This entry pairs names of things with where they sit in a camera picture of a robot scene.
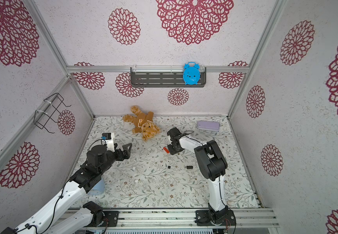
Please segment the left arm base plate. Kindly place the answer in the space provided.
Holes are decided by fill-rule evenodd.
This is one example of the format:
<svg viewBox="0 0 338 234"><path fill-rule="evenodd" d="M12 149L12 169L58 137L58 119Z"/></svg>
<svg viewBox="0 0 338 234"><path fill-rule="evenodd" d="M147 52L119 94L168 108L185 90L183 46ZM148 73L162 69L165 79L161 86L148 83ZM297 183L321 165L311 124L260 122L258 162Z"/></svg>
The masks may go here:
<svg viewBox="0 0 338 234"><path fill-rule="evenodd" d="M84 227L116 227L119 218L118 211L99 211L91 214L91 221Z"/></svg>

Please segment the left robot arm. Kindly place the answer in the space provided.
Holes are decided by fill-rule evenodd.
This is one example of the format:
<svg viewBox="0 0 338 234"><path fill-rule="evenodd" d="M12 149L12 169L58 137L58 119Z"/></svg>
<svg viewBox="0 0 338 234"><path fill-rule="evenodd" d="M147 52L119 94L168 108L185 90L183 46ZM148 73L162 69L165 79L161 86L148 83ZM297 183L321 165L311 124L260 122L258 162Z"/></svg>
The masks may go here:
<svg viewBox="0 0 338 234"><path fill-rule="evenodd" d="M116 161L130 158L132 144L117 149L113 144L96 145L87 152L87 160L81 165L62 189L38 212L16 228L5 228L4 234L73 234L86 226L99 226L106 219L103 208L94 202L88 202L74 215L58 222L58 219L78 200L88 194L97 185Z"/></svg>

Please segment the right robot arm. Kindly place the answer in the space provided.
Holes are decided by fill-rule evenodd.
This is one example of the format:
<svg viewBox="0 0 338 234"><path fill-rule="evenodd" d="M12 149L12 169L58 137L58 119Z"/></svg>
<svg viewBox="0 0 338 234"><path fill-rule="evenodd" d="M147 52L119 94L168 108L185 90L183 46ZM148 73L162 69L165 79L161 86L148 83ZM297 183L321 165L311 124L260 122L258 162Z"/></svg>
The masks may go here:
<svg viewBox="0 0 338 234"><path fill-rule="evenodd" d="M167 146L171 155L184 150L194 153L201 174L208 180L208 210L196 211L195 223L198 226L236 226L234 212L227 206L225 196L225 175L227 161L214 140L201 142L180 132L176 127L167 132L171 143Z"/></svg>

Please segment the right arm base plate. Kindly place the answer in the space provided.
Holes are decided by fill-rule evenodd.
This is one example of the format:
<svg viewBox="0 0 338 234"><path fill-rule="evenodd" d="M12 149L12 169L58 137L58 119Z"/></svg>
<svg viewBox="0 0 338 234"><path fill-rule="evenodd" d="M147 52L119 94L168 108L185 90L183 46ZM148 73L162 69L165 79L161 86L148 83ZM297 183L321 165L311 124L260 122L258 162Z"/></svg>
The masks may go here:
<svg viewBox="0 0 338 234"><path fill-rule="evenodd" d="M214 210L197 210L195 212L195 223L198 226L235 226L236 217L229 208L217 212Z"/></svg>

